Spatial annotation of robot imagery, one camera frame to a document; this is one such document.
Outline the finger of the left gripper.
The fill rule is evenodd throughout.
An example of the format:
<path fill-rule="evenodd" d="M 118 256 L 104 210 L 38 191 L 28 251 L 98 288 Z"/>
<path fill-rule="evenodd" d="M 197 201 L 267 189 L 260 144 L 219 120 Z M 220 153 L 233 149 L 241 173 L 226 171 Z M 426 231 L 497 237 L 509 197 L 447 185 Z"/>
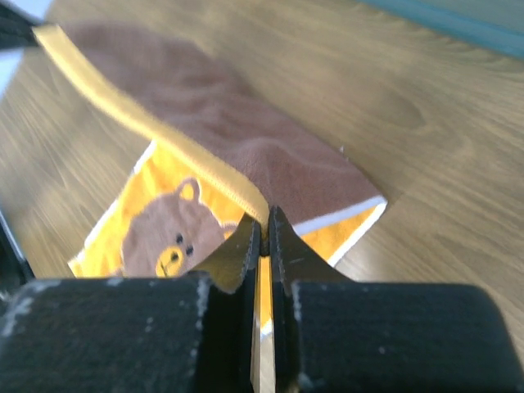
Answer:
<path fill-rule="evenodd" d="M 33 28 L 39 21 L 7 3 L 0 10 L 0 48 L 2 52 L 24 47 L 37 47 Z"/>

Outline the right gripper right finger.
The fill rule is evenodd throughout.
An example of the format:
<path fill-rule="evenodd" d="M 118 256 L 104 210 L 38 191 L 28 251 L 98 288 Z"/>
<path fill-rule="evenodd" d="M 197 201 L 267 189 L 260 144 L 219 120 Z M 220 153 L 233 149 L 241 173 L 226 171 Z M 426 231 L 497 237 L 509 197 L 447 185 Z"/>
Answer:
<path fill-rule="evenodd" d="M 356 282 L 269 216 L 278 392 L 520 392 L 491 297 L 449 283 Z"/>

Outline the yellow brown bear towel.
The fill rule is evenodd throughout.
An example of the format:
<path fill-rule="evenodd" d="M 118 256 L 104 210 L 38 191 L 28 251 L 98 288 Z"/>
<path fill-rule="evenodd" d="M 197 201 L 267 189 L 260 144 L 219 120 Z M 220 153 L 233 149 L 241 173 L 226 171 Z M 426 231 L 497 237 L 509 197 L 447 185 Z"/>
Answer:
<path fill-rule="evenodd" d="M 78 278 L 181 275 L 243 215 L 266 226 L 271 206 L 336 265 L 386 208 L 342 153 L 195 43 L 102 22 L 47 25 L 34 36 L 81 95 L 150 142 L 70 260 Z"/>

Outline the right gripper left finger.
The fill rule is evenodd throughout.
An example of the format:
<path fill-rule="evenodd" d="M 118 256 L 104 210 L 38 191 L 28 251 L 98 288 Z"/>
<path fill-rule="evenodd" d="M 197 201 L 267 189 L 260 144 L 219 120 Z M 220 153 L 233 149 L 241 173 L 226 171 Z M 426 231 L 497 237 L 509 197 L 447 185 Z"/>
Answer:
<path fill-rule="evenodd" d="M 260 226 L 177 278 L 28 282 L 1 317 L 4 392 L 251 392 Z"/>

